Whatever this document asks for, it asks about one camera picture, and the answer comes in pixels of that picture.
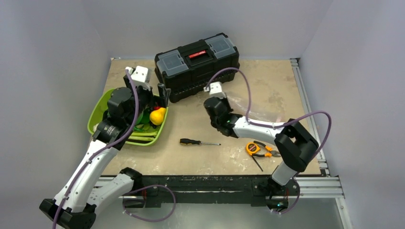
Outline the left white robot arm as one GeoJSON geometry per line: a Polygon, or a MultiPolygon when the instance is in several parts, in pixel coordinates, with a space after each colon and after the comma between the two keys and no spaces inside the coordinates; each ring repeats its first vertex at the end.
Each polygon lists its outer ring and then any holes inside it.
{"type": "Polygon", "coordinates": [[[95,188],[106,166],[130,139],[143,113],[165,100],[165,94],[153,94],[149,77],[140,72],[125,76],[124,81],[124,87],[111,90],[101,99],[105,104],[101,120],[71,178],[58,194],[44,199],[39,206],[53,222],[53,228],[89,229],[98,214],[119,196],[147,192],[142,174],[129,167],[105,186],[95,188]]]}

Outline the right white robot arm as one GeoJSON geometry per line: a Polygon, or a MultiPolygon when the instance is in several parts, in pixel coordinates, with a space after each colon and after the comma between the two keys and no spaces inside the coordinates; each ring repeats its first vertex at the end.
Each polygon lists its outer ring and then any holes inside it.
{"type": "Polygon", "coordinates": [[[256,121],[248,122],[245,116],[234,114],[228,100],[211,97],[203,106],[210,117],[211,126],[224,136],[249,138],[275,145],[282,162],[268,181],[268,188],[280,194],[296,174],[306,170],[319,148],[316,139],[297,120],[288,124],[256,121]]]}

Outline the clear zip top bag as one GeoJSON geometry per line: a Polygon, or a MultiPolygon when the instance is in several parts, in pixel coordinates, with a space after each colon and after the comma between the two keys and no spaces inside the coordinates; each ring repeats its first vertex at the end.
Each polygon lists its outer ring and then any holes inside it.
{"type": "MultiPolygon", "coordinates": [[[[248,109],[248,97],[247,95],[239,95],[235,92],[228,92],[227,98],[234,113],[245,115],[248,109]]],[[[251,102],[250,111],[248,114],[250,119],[265,121],[265,122],[285,122],[286,116],[272,108],[271,105],[267,105],[263,102],[251,102]]]]}

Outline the yellow pear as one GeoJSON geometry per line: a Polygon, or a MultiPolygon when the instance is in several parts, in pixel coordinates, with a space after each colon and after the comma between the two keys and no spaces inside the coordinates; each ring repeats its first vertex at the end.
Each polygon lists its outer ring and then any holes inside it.
{"type": "Polygon", "coordinates": [[[160,107],[159,110],[153,110],[149,115],[149,120],[154,125],[161,125],[165,119],[167,109],[160,107]]]}

